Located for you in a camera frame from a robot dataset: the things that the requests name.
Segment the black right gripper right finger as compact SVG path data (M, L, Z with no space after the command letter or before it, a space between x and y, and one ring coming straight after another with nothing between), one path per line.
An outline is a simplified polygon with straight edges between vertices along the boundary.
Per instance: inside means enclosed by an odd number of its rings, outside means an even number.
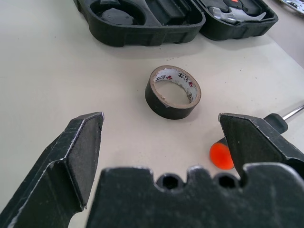
M262 119L220 113L218 117L238 172L247 163L278 162L304 177L304 153L282 136L288 130L288 124L280 115L272 113Z

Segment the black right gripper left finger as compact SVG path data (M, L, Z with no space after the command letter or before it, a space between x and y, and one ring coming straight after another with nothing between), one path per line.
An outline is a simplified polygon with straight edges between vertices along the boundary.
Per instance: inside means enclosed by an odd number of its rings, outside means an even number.
M0 213L0 228L68 228L88 203L104 114L72 119L42 152Z

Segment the black tape roll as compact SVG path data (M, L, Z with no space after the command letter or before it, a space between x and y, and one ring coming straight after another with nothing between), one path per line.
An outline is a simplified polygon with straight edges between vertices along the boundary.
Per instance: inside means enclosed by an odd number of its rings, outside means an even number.
M167 101L156 90L158 82L169 82L181 87L188 98L187 104L175 104ZM190 115L201 99L201 89L196 79L187 71L176 66L159 66L150 75L145 88L145 99L148 106L159 116L179 120Z

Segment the silver claw hammer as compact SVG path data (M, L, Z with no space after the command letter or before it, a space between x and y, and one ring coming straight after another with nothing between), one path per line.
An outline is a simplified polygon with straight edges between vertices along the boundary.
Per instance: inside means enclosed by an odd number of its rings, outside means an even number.
M208 6L208 10L213 17L229 24L261 21L266 16L266 11L253 0L222 0L222 3Z

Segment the black plastic tool case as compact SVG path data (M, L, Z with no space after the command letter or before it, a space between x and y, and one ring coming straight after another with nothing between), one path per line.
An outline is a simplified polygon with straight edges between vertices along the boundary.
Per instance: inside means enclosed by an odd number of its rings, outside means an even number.
M197 34L214 40L264 35L278 22L277 14L263 1L253 0L266 16L261 21L229 24L209 12L222 0L73 0L98 41L112 46L159 46L187 43Z

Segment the black orange handled screwdriver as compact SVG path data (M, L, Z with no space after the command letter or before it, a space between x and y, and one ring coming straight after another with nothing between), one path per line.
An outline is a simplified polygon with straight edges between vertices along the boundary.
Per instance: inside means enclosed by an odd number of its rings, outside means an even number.
M266 116L264 120L270 124L277 132L282 134L288 130L288 124L286 122L287 119L291 118L302 110L304 110L304 104L300 105L284 116L280 116L276 113L271 113ZM217 168L220 168L222 170L231 170L234 168L230 150L228 148L225 137L218 140L211 146L209 150L209 158Z

